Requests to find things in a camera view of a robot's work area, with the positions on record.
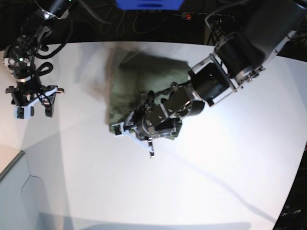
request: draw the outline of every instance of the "white tabletop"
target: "white tabletop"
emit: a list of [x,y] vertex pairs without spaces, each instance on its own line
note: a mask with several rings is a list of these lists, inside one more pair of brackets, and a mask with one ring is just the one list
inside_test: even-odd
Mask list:
[[[14,120],[11,96],[0,94],[0,146],[24,150],[30,174],[44,180],[41,212],[57,229],[271,230],[307,140],[307,64],[276,57],[244,90],[184,119],[175,141],[154,140],[150,159],[108,132],[110,76],[131,50],[193,66],[213,47],[68,44],[42,77],[66,91],[52,119],[37,105],[30,121]],[[0,92],[9,85],[0,66]]]

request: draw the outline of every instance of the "black cylindrical actuator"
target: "black cylindrical actuator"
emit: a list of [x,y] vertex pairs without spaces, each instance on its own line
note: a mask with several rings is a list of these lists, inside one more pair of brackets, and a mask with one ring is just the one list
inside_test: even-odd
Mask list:
[[245,24],[242,34],[261,51],[262,64],[306,14],[305,0],[263,0]]
[[209,63],[195,76],[191,77],[190,82],[198,96],[207,102],[229,88],[228,82],[213,63]]

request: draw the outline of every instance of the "green towel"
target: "green towel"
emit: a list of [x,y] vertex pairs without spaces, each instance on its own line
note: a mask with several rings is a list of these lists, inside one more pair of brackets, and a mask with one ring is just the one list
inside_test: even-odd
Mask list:
[[[109,130],[113,124],[123,122],[140,101],[141,93],[162,91],[172,82],[188,80],[188,63],[143,53],[129,53],[112,78],[109,106]],[[160,104],[160,96],[155,103]]]

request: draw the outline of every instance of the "black cable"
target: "black cable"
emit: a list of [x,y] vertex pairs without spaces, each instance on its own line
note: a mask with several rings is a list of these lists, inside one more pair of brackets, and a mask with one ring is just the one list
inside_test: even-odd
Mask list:
[[37,70],[34,72],[35,77],[41,77],[46,74],[51,73],[53,70],[53,65],[50,62],[43,63]]
[[60,52],[64,46],[69,42],[69,40],[71,39],[71,36],[72,36],[72,33],[73,33],[73,21],[72,21],[72,18],[69,17],[68,18],[69,21],[70,21],[70,30],[69,30],[69,33],[68,33],[68,36],[66,37],[66,40],[64,41],[63,44],[61,44],[58,48],[56,48],[51,54],[49,55],[41,55],[39,53],[36,53],[35,56],[39,59],[49,59],[49,58],[52,58],[53,56],[55,56],[58,52]]
[[84,0],[78,0],[79,3],[98,21],[105,24],[112,24],[112,22],[106,21],[105,19],[101,18],[96,12],[92,9],[92,7]]
[[[216,34],[216,31],[217,31],[217,27],[218,27],[218,24],[217,23],[214,23],[213,24],[213,33],[215,33]],[[212,33],[212,42],[213,42],[213,45],[215,46],[215,44],[216,44],[216,42],[218,41],[218,39],[214,39],[214,37],[213,37],[213,34]]]
[[218,38],[218,36],[216,35],[216,33],[212,31],[211,26],[210,26],[210,24],[209,24],[209,22],[208,22],[208,19],[211,18],[213,15],[215,15],[216,13],[218,13],[218,12],[220,12],[220,11],[223,11],[223,10],[225,10],[225,9],[227,9],[227,8],[230,8],[230,7],[234,7],[234,6],[239,5],[239,4],[243,4],[243,3],[248,2],[248,1],[250,1],[250,0],[238,0],[238,1],[235,1],[235,2],[233,2],[233,3],[227,4],[227,5],[225,5],[225,6],[222,6],[222,7],[218,8],[218,9],[216,9],[215,11],[213,11],[212,13],[210,13],[210,14],[205,18],[205,22],[206,22],[208,28],[211,30],[211,32],[212,32],[213,35],[217,38],[218,41],[220,41],[220,39]]
[[[116,31],[115,31],[117,37],[122,37],[125,33],[125,16],[126,16],[126,11],[123,11],[123,15],[122,15],[122,17],[121,17],[121,19],[120,19],[120,21],[119,21],[119,23],[116,27]],[[122,26],[123,28],[122,28],[121,33],[119,33],[118,31],[119,31],[121,24],[123,24],[123,26]]]
[[87,13],[84,13],[83,11],[80,11],[79,9],[75,9],[73,13],[77,12],[78,15],[74,18],[75,22],[78,22],[78,20],[81,19],[80,16],[82,16],[83,18],[87,19],[87,23],[89,23],[95,31],[98,31],[99,29],[96,27],[96,20],[92,18],[91,15],[88,15]]
[[[206,2],[205,2],[205,0],[203,0],[203,1],[202,1],[202,8],[199,10],[199,12],[202,13],[202,11],[203,11],[205,8],[206,8]],[[191,17],[191,16],[194,15],[194,14],[197,14],[197,12],[188,15],[187,17],[183,18],[183,20],[185,20],[185,19]],[[172,14],[172,16],[180,16],[180,17],[181,17],[180,14]]]
[[[40,43],[39,43],[39,44],[37,45],[37,47],[35,48],[35,50],[34,50],[34,52],[33,52],[33,55],[32,55],[32,57],[31,57],[31,61],[30,61],[30,70],[29,70],[31,79],[33,78],[33,74],[34,74],[34,77],[39,77],[39,76],[43,76],[43,75],[45,75],[45,74],[47,74],[47,73],[49,73],[49,72],[51,72],[51,71],[53,70],[53,65],[52,65],[51,63],[49,63],[49,62],[46,62],[46,64],[45,64],[45,63],[42,64],[42,65],[33,73],[34,57],[35,57],[35,55],[37,54],[37,52],[39,51],[39,49],[40,49],[40,47],[41,47],[41,45],[42,45],[43,40],[44,40],[44,37],[41,38]],[[45,68],[45,67],[48,67],[48,70],[42,71],[43,68]],[[48,109],[48,110],[49,110],[49,109],[52,107],[52,104],[51,104],[50,99],[49,99],[45,94],[41,94],[41,93],[38,92],[37,89],[35,89],[34,87],[33,87],[33,92],[36,94],[37,98],[39,99],[39,101],[41,102],[41,104],[45,107],[45,109]],[[40,98],[40,95],[43,95],[43,96],[47,99],[47,101],[48,101],[48,103],[49,103],[48,106],[44,104],[43,100]]]
[[307,37],[305,37],[304,41],[298,45],[298,48],[294,50],[294,52],[292,52],[291,54],[289,54],[288,56],[291,57],[293,56],[294,54],[297,54],[299,52],[299,50],[304,46],[305,42],[307,41]]
[[112,5],[111,3],[104,3],[104,4],[101,4],[101,5],[97,5],[97,6],[91,6],[91,8],[100,8],[100,7],[104,7],[104,6],[109,6],[109,5]]
[[164,21],[164,22],[162,22],[161,24],[159,24],[159,25],[157,25],[157,26],[155,26],[155,27],[153,27],[153,28],[151,28],[151,29],[149,29],[149,30],[139,32],[139,31],[137,31],[137,30],[135,29],[135,23],[136,23],[136,20],[137,20],[137,19],[138,19],[138,15],[135,15],[135,18],[134,18],[134,21],[133,21],[133,24],[132,24],[132,29],[133,29],[133,31],[134,31],[136,34],[139,34],[139,35],[143,35],[143,34],[150,33],[150,32],[152,32],[152,31],[158,29],[159,27],[161,27],[161,26],[163,25],[163,23],[165,23],[165,21]]
[[[105,6],[109,6],[110,4],[104,4],[101,5],[100,7],[105,7]],[[109,9],[108,13],[106,14],[106,18],[108,18],[108,16],[110,15],[110,13],[112,12],[112,7]],[[112,24],[108,24],[108,29],[106,31],[102,31],[102,27],[104,26],[105,23],[101,23],[100,27],[99,27],[99,33],[102,35],[106,35],[107,33],[109,33],[112,29]]]
[[[217,30],[217,25],[214,24],[214,25],[213,25],[213,31],[215,32],[216,30]],[[208,41],[207,41],[207,45],[210,44],[211,40],[212,40],[212,44],[215,46],[216,41],[215,41],[214,38],[213,38],[213,33],[212,33],[212,32],[209,34],[209,38],[208,38]]]
[[220,32],[221,35],[226,36],[225,33],[224,33],[224,31],[223,31],[223,29],[221,28],[220,24],[221,24],[221,23],[219,23],[218,26],[217,26],[216,28],[219,30],[219,32]]

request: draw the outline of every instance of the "dark background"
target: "dark background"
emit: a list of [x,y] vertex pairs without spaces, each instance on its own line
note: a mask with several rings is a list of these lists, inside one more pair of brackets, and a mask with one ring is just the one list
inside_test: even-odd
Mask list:
[[[122,11],[112,0],[88,0],[95,11],[112,22],[112,26],[95,20],[79,4],[75,4],[70,15],[74,21],[74,32],[70,42],[93,41],[156,41],[214,45],[215,40],[204,23],[205,14],[211,13],[232,0],[185,0],[179,11]],[[244,25],[247,18],[260,5],[260,0],[248,5],[230,8],[220,14],[223,18],[213,18],[213,28],[218,36],[227,35]],[[37,6],[33,0],[0,0],[0,50],[12,44],[19,34],[24,19],[31,15]],[[182,17],[182,12],[190,12],[191,20]],[[52,35],[47,44],[62,43],[69,29],[67,19],[55,20]],[[307,23],[303,20],[297,28],[296,38],[289,41],[280,56],[307,61]],[[307,153],[305,152],[293,187],[278,219],[275,230],[303,230],[307,226]]]

